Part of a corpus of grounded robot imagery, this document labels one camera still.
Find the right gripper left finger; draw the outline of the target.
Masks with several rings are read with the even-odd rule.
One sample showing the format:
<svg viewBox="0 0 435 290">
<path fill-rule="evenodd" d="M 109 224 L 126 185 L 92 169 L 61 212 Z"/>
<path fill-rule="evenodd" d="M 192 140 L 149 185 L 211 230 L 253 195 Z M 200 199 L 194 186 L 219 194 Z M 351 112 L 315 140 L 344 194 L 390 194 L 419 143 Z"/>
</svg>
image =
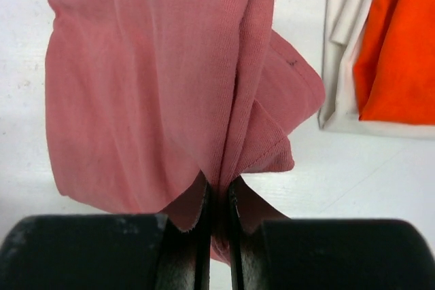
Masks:
<svg viewBox="0 0 435 290">
<path fill-rule="evenodd" d="M 208 289 L 203 174 L 161 213 L 33 215 L 1 245 L 2 289 Z"/>
</svg>

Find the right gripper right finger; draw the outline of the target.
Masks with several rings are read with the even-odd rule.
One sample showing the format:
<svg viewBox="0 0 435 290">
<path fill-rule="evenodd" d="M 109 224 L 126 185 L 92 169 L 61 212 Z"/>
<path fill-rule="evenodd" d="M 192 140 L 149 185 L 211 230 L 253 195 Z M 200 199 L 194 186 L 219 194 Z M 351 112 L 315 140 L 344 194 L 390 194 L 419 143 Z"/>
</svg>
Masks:
<svg viewBox="0 0 435 290">
<path fill-rule="evenodd" d="M 242 178 L 228 189 L 234 289 L 433 289 L 434 256 L 399 219 L 290 219 Z"/>
</svg>

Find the pink t shirt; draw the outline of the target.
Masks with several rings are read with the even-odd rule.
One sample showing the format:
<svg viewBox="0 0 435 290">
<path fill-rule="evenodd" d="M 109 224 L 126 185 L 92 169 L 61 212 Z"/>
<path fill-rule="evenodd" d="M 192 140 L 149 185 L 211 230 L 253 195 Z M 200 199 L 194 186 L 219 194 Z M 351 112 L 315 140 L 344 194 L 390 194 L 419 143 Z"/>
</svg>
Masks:
<svg viewBox="0 0 435 290">
<path fill-rule="evenodd" d="M 212 258 L 243 173 L 294 167 L 288 135 L 325 99 L 272 29 L 274 0 L 48 0 L 46 135 L 58 191 L 110 213 L 196 223 L 213 189 Z"/>
</svg>

